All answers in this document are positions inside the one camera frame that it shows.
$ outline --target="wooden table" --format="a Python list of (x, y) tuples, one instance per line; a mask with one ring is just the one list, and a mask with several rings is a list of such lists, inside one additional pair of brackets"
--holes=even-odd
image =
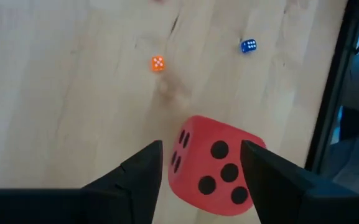
[[(0, 0), (0, 187), (79, 187), (202, 114), (302, 166), (346, 0)], [(241, 39), (258, 50), (238, 52)], [(161, 54), (167, 70), (149, 59)], [(155, 223), (258, 223), (179, 200)]]

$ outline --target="red cube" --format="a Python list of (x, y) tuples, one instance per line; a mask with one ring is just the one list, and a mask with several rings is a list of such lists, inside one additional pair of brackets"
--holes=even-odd
[(197, 208), (238, 215), (253, 205), (240, 162), (242, 140), (263, 140), (233, 126), (193, 116), (175, 140), (168, 181), (172, 191)]

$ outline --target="orange die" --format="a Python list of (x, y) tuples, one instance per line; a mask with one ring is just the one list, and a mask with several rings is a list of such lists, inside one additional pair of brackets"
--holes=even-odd
[(153, 72), (159, 72), (166, 68), (166, 63), (164, 58), (160, 55), (157, 55), (151, 60), (151, 69)]

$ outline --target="wooden surface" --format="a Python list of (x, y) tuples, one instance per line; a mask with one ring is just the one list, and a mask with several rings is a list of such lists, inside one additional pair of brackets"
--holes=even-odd
[[(167, 158), (192, 114), (302, 166), (345, 3), (0, 0), (0, 187), (79, 187), (153, 139)], [(248, 38), (258, 50), (241, 55)], [(167, 62), (159, 75), (155, 54)], [(164, 176), (154, 223), (258, 218), (201, 212)]]

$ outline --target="black metal frame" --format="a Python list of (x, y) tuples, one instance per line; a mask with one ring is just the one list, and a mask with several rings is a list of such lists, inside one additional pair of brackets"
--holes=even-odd
[(322, 104), (305, 163), (305, 169), (320, 173), (326, 149), (330, 145), (340, 108), (345, 75), (355, 55), (359, 37), (359, 0), (349, 0), (345, 8), (338, 41), (327, 77)]

